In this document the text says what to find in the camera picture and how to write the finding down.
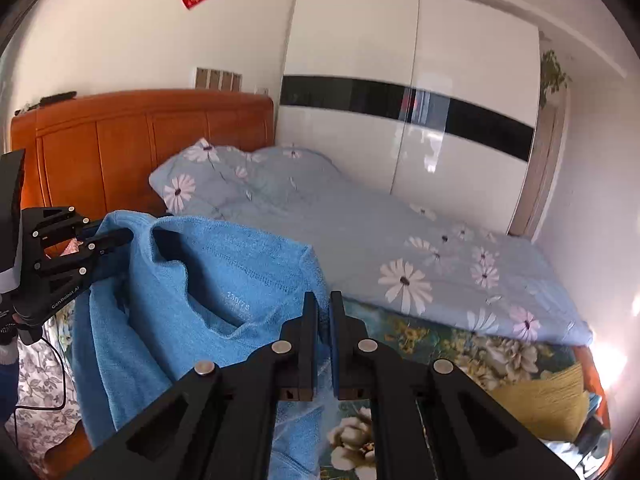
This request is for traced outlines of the green hanging plant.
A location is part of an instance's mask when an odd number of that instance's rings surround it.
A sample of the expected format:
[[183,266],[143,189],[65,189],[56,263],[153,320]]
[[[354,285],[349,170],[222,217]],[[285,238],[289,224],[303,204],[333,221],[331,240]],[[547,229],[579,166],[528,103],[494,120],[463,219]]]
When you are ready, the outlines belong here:
[[561,89],[566,89],[572,78],[562,69],[553,50],[544,51],[540,58],[539,106],[544,108],[548,97]]

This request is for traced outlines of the wooden room door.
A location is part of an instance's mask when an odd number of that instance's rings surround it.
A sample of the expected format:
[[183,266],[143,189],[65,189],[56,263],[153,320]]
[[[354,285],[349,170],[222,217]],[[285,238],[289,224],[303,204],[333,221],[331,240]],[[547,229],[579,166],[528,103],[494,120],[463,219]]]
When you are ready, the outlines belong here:
[[567,89],[552,93],[538,113],[526,178],[509,230],[511,236],[532,240],[540,225],[560,159],[567,100]]

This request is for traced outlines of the yellow knit garment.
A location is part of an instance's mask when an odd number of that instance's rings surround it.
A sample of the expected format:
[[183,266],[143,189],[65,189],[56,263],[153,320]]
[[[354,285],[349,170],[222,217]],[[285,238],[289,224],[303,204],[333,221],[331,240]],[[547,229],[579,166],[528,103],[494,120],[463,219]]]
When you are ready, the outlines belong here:
[[589,392],[579,363],[542,379],[495,388],[489,394],[542,440],[574,441],[589,410]]

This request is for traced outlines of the orange wooden headboard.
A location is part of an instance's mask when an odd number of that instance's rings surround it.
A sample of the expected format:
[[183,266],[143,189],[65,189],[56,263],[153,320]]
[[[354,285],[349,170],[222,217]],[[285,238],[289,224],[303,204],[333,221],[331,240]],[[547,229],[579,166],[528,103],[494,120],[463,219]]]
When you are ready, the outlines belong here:
[[82,96],[12,119],[25,153],[23,207],[72,206],[103,218],[127,209],[164,213],[149,185],[160,164],[200,139],[252,152],[274,142],[269,96],[195,89]]

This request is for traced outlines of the black remote on headboard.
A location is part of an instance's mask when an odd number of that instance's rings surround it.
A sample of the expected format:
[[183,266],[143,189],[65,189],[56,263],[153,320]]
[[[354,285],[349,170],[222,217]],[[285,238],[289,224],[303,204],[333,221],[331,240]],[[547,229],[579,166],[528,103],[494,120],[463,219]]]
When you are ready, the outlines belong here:
[[69,92],[62,92],[62,93],[52,94],[52,96],[44,96],[38,102],[35,102],[35,104],[27,104],[23,108],[20,108],[19,110],[16,110],[14,112],[14,116],[17,117],[17,116],[23,115],[25,113],[28,113],[31,110],[38,110],[38,108],[41,108],[41,107],[46,107],[46,106],[50,106],[50,105],[53,105],[53,104],[58,104],[58,103],[65,102],[65,101],[68,101],[68,100],[73,100],[73,99],[76,98],[76,96],[77,96],[77,92],[76,91],[69,91]]

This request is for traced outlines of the blue knit sweater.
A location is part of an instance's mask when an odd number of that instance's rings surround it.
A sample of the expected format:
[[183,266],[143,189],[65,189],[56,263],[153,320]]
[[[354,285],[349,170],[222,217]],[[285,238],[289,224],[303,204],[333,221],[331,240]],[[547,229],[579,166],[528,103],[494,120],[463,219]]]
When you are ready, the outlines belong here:
[[331,385],[329,292],[314,250],[236,223],[128,210],[100,232],[130,231],[103,256],[94,283],[75,302],[72,357],[90,444],[114,437],[197,362],[229,366],[271,344],[319,305],[317,388]]

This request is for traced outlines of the white wardrobe with black stripe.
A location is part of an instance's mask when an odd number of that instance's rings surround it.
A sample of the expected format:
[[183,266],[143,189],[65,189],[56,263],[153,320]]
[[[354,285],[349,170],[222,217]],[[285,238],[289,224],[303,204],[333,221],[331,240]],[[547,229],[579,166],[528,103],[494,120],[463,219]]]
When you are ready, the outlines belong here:
[[532,24],[471,0],[295,0],[277,138],[473,226],[510,230],[538,116]]

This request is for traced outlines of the light blue floral duvet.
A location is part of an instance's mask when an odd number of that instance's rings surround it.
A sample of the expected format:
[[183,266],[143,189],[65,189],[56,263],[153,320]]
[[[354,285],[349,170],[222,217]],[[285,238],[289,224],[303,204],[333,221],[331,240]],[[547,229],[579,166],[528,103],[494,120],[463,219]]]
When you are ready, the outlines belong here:
[[227,220],[310,245],[344,297],[529,342],[592,338],[527,240],[451,220],[350,180],[317,152],[199,140],[150,174],[175,216]]

